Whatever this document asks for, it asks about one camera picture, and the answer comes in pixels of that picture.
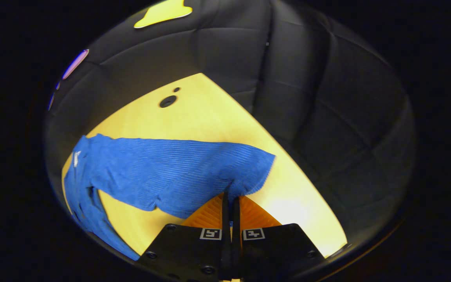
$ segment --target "black background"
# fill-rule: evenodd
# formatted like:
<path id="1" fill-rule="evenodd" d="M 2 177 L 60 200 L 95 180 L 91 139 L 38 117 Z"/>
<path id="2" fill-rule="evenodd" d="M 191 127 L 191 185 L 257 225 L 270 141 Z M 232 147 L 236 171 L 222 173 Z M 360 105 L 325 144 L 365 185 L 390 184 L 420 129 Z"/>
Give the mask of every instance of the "black background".
<path id="1" fill-rule="evenodd" d="M 451 281 L 451 1 L 313 0 L 390 61 L 419 131 L 415 202 L 385 243 L 330 281 Z M 147 280 L 60 209 L 41 125 L 74 57 L 147 1 L 0 1 L 0 280 Z"/>

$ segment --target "blue cloth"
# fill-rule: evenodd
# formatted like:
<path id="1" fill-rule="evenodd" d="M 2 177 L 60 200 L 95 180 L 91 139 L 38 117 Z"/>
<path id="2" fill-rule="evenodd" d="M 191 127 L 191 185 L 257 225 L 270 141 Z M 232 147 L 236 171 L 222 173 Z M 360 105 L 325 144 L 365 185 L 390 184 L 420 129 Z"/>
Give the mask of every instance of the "blue cloth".
<path id="1" fill-rule="evenodd" d="M 274 155 L 238 143 L 83 136 L 64 184 L 77 223 L 131 259 L 109 223 L 98 189 L 142 210 L 187 218 L 229 187 L 229 200 L 263 186 Z"/>

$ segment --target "purple light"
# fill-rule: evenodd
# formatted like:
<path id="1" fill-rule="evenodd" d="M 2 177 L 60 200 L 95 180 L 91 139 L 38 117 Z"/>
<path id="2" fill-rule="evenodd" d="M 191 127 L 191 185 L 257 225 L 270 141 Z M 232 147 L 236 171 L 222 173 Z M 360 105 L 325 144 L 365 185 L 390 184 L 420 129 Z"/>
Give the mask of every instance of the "purple light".
<path id="1" fill-rule="evenodd" d="M 84 50 L 83 52 L 81 52 L 81 54 L 79 54 L 79 56 L 77 56 L 76 59 L 74 59 L 72 64 L 70 64 L 70 66 L 67 69 L 66 73 L 64 73 L 62 79 L 66 79 L 79 66 L 79 64 L 81 64 L 83 62 L 83 60 L 86 58 L 88 53 L 90 53 L 89 49 Z"/>

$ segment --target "yellow table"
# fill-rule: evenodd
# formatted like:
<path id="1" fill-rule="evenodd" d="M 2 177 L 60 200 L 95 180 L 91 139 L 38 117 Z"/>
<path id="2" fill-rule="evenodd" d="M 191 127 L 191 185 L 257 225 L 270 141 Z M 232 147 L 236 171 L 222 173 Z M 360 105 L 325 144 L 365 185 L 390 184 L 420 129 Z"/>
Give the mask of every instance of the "yellow table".
<path id="1" fill-rule="evenodd" d="M 160 107 L 161 101 L 171 95 L 176 95 L 177 100 Z M 276 158 L 264 186 L 248 197 L 280 223 L 299 224 L 324 257 L 347 243 L 339 221 L 299 166 L 256 119 L 202 73 L 171 82 L 127 104 L 87 137 L 96 134 L 114 139 L 243 143 L 265 150 Z M 63 188 L 70 159 L 62 169 Z M 100 190 L 99 194 L 116 232 L 140 255 L 165 224 L 183 222 L 158 208 L 143 211 Z"/>

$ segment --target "yellow surface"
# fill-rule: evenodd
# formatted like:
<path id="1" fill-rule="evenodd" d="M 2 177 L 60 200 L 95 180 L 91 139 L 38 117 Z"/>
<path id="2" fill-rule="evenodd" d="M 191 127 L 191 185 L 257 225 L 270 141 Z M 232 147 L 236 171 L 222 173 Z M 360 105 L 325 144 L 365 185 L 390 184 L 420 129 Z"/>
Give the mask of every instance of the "yellow surface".
<path id="1" fill-rule="evenodd" d="M 161 108 L 164 98 L 177 101 Z M 282 224 L 298 223 L 324 257 L 347 243 L 342 227 L 303 171 L 275 139 L 240 104 L 204 74 L 171 82 L 127 104 L 87 137 L 190 139 L 232 142 L 255 146 L 276 158 L 264 186 L 248 197 Z M 62 170 L 62 178 L 70 157 Z M 142 211 L 99 191 L 114 229 L 137 253 L 142 254 L 167 223 L 182 219 L 156 209 Z"/>
<path id="2" fill-rule="evenodd" d="M 199 228 L 222 229 L 222 197 L 224 194 L 213 197 L 193 212 L 182 225 Z"/>
<path id="3" fill-rule="evenodd" d="M 182 18 L 193 12 L 193 8 L 184 6 L 184 0 L 166 0 L 149 7 L 143 19 L 133 27 L 140 29 L 148 25 Z"/>

